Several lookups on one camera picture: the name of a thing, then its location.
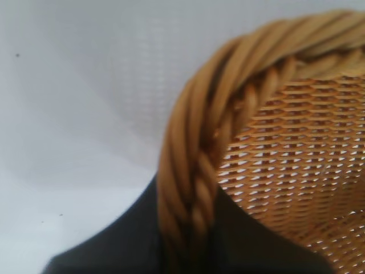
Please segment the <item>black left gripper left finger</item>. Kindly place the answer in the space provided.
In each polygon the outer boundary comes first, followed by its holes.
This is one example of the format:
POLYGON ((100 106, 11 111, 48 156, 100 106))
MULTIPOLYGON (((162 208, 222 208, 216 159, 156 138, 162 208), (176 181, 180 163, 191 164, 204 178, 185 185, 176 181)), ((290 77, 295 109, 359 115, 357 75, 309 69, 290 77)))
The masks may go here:
POLYGON ((54 256, 43 273, 166 273, 157 225, 156 179, 112 224, 54 256))

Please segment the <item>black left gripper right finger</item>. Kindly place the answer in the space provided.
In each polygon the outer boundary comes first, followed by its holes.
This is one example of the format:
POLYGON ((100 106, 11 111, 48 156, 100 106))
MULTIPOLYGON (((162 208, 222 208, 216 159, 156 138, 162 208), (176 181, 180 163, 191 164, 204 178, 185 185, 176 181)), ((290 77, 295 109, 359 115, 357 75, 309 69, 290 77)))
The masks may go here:
POLYGON ((269 230, 223 190, 210 234, 211 273, 334 273, 327 260, 269 230))

